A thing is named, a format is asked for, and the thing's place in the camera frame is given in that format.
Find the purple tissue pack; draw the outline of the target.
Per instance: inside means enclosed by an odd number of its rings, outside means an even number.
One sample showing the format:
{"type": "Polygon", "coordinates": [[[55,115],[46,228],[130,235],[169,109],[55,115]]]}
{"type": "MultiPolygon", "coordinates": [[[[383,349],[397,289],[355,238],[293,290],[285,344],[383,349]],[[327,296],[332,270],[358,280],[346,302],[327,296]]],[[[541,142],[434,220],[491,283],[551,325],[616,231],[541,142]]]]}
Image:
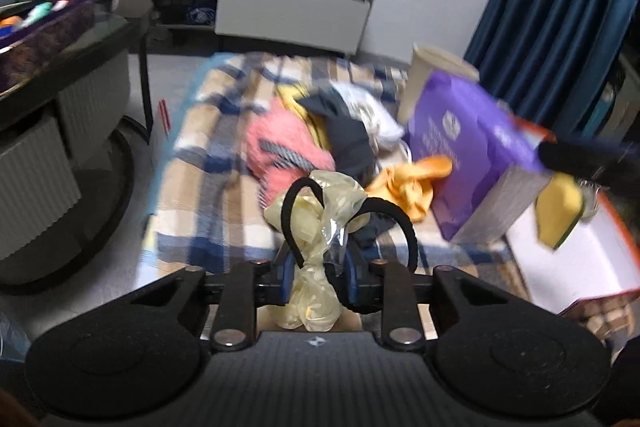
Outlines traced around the purple tissue pack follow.
{"type": "Polygon", "coordinates": [[[479,84],[433,72],[408,122],[414,159],[444,155],[454,170],[434,188],[446,241],[488,244],[506,234],[550,174],[514,120],[479,84]]]}

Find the pink fuzzy sock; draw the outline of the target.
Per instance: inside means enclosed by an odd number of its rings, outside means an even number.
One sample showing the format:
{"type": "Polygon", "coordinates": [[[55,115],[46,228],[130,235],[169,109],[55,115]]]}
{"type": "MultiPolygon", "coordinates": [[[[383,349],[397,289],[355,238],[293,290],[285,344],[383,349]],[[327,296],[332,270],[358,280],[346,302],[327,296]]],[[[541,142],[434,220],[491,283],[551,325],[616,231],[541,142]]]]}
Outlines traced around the pink fuzzy sock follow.
{"type": "Polygon", "coordinates": [[[252,117],[244,134],[246,163],[258,182],[262,209],[297,179],[314,170],[335,170],[333,156],[314,144],[306,124],[276,98],[252,117]]]}

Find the purple snack tray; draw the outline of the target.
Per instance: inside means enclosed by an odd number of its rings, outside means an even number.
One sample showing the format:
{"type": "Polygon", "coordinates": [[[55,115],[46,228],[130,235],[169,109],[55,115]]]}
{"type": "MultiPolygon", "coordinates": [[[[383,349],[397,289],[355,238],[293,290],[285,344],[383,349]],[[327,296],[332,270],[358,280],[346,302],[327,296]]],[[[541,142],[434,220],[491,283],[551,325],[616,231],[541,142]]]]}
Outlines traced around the purple snack tray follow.
{"type": "Polygon", "coordinates": [[[70,0],[26,28],[1,38],[1,92],[35,77],[93,28],[96,0],[70,0]]]}

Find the beige cylindrical bin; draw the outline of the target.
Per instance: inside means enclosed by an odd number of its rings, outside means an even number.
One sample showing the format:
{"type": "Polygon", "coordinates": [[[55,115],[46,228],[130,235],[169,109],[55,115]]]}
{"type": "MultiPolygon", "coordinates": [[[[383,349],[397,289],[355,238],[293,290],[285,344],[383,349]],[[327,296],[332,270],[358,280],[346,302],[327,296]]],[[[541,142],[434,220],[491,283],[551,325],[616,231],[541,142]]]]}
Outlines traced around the beige cylindrical bin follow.
{"type": "Polygon", "coordinates": [[[437,46],[415,43],[412,48],[407,81],[398,107],[399,124],[408,124],[424,86],[433,72],[448,72],[474,82],[480,81],[480,72],[463,58],[439,49],[437,46]]]}

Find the blue curtain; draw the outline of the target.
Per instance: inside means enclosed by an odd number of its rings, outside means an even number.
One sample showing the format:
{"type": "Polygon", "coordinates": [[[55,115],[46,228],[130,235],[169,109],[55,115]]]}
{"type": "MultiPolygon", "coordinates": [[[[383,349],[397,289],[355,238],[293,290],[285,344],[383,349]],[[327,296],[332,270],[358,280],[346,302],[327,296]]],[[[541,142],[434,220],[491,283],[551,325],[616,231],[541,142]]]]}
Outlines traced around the blue curtain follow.
{"type": "Polygon", "coordinates": [[[513,112],[559,135],[584,129],[638,0],[488,0],[465,61],[513,112]]]}

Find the grey tv cabinet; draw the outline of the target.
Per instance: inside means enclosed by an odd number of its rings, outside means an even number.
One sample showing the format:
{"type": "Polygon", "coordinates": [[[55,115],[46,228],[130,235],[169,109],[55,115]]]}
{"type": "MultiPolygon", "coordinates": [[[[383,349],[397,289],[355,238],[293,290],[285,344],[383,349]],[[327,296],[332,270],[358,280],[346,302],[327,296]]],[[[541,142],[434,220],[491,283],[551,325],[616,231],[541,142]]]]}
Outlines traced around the grey tv cabinet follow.
{"type": "Polygon", "coordinates": [[[211,31],[218,39],[358,53],[374,0],[151,0],[155,23],[171,31],[211,31]]]}

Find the white knitted cloth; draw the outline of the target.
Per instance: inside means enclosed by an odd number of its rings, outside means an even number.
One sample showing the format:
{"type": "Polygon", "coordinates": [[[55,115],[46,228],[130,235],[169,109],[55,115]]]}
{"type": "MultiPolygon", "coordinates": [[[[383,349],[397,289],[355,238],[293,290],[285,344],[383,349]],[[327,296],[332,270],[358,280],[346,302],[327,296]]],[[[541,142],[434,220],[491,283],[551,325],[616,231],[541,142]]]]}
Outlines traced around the white knitted cloth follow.
{"type": "Polygon", "coordinates": [[[345,103],[349,116],[360,120],[375,150],[393,150],[404,135],[404,128],[369,91],[352,83],[331,82],[345,103]]]}

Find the round black coffee table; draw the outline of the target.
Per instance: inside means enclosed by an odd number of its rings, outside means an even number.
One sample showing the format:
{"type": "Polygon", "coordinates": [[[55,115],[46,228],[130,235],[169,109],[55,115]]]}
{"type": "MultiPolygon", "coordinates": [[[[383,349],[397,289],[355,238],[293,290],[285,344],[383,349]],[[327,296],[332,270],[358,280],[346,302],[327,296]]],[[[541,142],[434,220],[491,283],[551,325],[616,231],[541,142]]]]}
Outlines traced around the round black coffee table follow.
{"type": "Polygon", "coordinates": [[[153,128],[146,39],[151,0],[81,0],[74,41],[1,87],[1,290],[60,285],[106,244],[134,188],[126,124],[153,128]]]}

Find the plaid blanket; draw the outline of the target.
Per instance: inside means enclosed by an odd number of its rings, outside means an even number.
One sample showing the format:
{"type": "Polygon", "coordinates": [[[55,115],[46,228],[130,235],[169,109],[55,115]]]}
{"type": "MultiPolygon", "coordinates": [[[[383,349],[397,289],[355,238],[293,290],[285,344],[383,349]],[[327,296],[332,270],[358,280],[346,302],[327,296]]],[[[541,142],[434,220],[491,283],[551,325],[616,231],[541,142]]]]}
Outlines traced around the plaid blanket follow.
{"type": "Polygon", "coordinates": [[[171,128],[152,196],[141,282],[186,265],[220,273],[277,254],[282,236],[262,217],[244,131],[250,116],[270,106],[279,84],[324,80],[359,86],[395,114],[407,74],[344,58],[265,53],[221,53],[205,63],[171,128]]]}

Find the orange rimmed white box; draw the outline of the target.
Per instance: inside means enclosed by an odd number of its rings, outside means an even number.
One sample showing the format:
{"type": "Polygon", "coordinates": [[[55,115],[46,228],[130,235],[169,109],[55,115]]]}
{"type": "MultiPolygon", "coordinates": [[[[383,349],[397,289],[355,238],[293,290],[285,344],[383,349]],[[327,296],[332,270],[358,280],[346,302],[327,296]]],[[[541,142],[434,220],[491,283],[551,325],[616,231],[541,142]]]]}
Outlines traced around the orange rimmed white box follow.
{"type": "Polygon", "coordinates": [[[639,248],[608,198],[579,222],[556,249],[538,241],[535,208],[529,206],[506,232],[530,300],[561,314],[589,314],[639,297],[639,248]]]}

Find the pale yellow plastic bag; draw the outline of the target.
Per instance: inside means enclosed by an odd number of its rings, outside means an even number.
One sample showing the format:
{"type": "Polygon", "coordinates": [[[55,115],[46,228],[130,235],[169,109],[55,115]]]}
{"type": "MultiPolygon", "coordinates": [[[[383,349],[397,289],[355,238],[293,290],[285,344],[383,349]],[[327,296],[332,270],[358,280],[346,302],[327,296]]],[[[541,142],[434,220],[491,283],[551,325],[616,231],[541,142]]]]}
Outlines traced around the pale yellow plastic bag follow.
{"type": "Polygon", "coordinates": [[[368,194],[347,174],[314,170],[310,179],[318,183],[322,197],[314,196],[308,186],[300,190],[291,211],[293,238],[285,242],[300,250],[303,265],[294,271],[288,303],[271,306],[269,312],[282,329],[303,327],[324,333],[332,329],[343,311],[324,265],[342,260],[348,234],[369,222],[367,216],[355,216],[368,194]]]}

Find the yellow green sponge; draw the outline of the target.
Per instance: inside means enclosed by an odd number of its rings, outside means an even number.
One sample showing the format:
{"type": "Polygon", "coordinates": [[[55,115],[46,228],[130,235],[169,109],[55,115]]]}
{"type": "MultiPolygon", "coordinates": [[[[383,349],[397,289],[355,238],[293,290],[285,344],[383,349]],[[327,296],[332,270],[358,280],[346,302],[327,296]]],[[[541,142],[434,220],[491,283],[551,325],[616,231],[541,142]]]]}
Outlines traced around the yellow green sponge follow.
{"type": "Polygon", "coordinates": [[[555,172],[535,202],[538,241],[558,249],[585,211],[585,199],[576,180],[555,172]]]}

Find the orange cloth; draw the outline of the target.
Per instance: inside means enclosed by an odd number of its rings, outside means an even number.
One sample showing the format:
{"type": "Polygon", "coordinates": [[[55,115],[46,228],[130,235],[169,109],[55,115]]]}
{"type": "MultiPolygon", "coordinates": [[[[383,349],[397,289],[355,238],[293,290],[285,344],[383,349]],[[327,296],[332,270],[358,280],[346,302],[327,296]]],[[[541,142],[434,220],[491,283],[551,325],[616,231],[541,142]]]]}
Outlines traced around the orange cloth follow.
{"type": "Polygon", "coordinates": [[[416,162],[385,167],[366,187],[371,197],[378,197],[398,206],[412,223],[423,221],[434,198],[434,183],[446,179],[454,170],[447,156],[430,156],[416,162]]]}

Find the dark navy cloth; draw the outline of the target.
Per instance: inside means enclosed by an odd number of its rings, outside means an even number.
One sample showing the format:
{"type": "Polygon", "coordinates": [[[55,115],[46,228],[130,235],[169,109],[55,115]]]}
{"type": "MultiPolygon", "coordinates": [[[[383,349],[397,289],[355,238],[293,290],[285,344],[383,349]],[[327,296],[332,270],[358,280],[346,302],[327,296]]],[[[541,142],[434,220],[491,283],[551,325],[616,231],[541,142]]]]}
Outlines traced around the dark navy cloth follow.
{"type": "Polygon", "coordinates": [[[320,118],[336,171],[366,187],[374,177],[375,157],[366,127],[350,116],[341,95],[332,87],[324,87],[297,103],[311,116],[320,118]]]}

